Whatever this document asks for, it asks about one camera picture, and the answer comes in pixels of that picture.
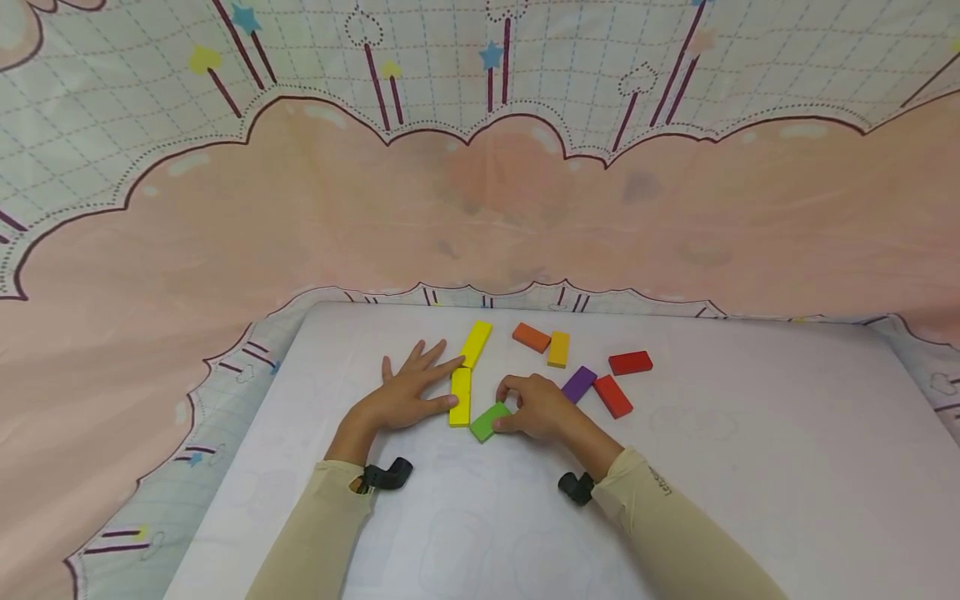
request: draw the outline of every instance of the yellow block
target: yellow block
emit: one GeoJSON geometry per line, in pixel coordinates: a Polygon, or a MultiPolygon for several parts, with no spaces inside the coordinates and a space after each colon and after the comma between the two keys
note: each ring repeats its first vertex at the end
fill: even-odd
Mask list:
{"type": "Polygon", "coordinates": [[[460,398],[460,404],[450,409],[450,426],[470,425],[470,369],[461,367],[450,376],[450,393],[460,398]]]}
{"type": "Polygon", "coordinates": [[[493,325],[489,323],[478,321],[473,324],[473,329],[464,342],[464,349],[460,350],[460,353],[467,358],[464,361],[465,368],[473,369],[476,366],[477,359],[480,358],[480,352],[483,351],[483,346],[487,343],[491,331],[493,331],[493,325]]]}
{"type": "Polygon", "coordinates": [[[550,352],[546,355],[547,367],[566,369],[566,353],[570,350],[570,334],[554,331],[550,336],[550,352]]]}

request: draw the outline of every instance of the green block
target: green block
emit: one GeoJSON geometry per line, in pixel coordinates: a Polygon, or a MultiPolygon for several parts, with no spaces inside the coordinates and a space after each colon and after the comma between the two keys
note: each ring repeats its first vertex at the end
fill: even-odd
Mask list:
{"type": "Polygon", "coordinates": [[[470,424],[470,432],[473,434],[473,437],[477,439],[477,442],[482,444],[493,435],[493,422],[501,417],[508,417],[512,414],[503,402],[494,402],[493,406],[486,413],[477,417],[476,420],[470,424]]]}

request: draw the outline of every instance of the black wrist strap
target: black wrist strap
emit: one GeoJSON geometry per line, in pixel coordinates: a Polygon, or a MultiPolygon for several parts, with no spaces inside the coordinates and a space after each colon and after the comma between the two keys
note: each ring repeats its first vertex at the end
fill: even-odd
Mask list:
{"type": "Polygon", "coordinates": [[[363,469],[363,477],[357,493],[367,493],[370,488],[399,490],[407,482],[407,478],[413,471],[414,466],[402,456],[397,456],[387,470],[383,470],[377,465],[367,465],[363,469]]]}
{"type": "Polygon", "coordinates": [[[573,500],[573,503],[577,506],[587,506],[593,499],[593,485],[593,478],[590,477],[589,473],[584,473],[579,480],[573,473],[565,473],[557,482],[560,491],[573,500]]]}

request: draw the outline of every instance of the arm sleeve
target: arm sleeve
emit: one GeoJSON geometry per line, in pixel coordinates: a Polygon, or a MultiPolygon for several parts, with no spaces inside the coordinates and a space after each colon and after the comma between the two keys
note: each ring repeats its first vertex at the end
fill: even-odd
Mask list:
{"type": "Polygon", "coordinates": [[[746,550],[636,450],[613,461],[593,499],[626,532],[663,600],[786,600],[746,550]]]}
{"type": "Polygon", "coordinates": [[[327,600],[339,597],[371,495],[349,485],[363,468],[317,464],[306,490],[253,580],[247,600],[327,600]]]}

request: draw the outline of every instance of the wooden block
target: wooden block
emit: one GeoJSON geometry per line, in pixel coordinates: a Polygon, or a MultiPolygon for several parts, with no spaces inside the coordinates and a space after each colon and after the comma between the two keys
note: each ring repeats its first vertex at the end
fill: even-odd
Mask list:
{"type": "Polygon", "coordinates": [[[493,422],[511,414],[510,409],[504,406],[503,402],[494,402],[486,413],[477,417],[477,420],[470,424],[470,433],[477,439],[477,442],[482,444],[493,435],[493,422]]]}
{"type": "Polygon", "coordinates": [[[569,381],[564,384],[564,396],[576,404],[580,401],[580,398],[584,397],[584,394],[587,393],[587,390],[590,389],[590,385],[593,384],[596,378],[597,374],[595,372],[587,367],[581,367],[570,377],[569,381]]]}
{"type": "Polygon", "coordinates": [[[543,354],[550,346],[550,336],[538,331],[526,323],[521,323],[514,329],[514,339],[528,348],[543,354]]]}
{"type": "Polygon", "coordinates": [[[570,348],[570,334],[554,331],[550,337],[550,351],[546,355],[548,367],[566,369],[566,354],[570,348]]]}
{"type": "Polygon", "coordinates": [[[470,369],[461,367],[450,376],[450,393],[460,399],[460,403],[450,409],[451,427],[470,425],[470,369]]]}
{"type": "Polygon", "coordinates": [[[614,375],[627,375],[632,372],[650,371],[654,368],[654,363],[650,360],[650,355],[643,352],[630,352],[627,354],[617,354],[608,359],[610,370],[614,375]]]}
{"type": "Polygon", "coordinates": [[[483,346],[487,343],[491,331],[493,331],[493,325],[489,323],[478,321],[473,324],[473,329],[470,330],[470,334],[464,342],[464,349],[460,350],[460,353],[467,358],[464,361],[465,368],[473,369],[476,366],[477,359],[480,358],[480,352],[483,351],[483,346]]]}
{"type": "Polygon", "coordinates": [[[616,384],[612,375],[604,375],[594,380],[593,389],[597,391],[600,399],[607,405],[607,410],[610,411],[614,419],[619,419],[634,410],[634,405],[624,395],[623,390],[616,384]]]}

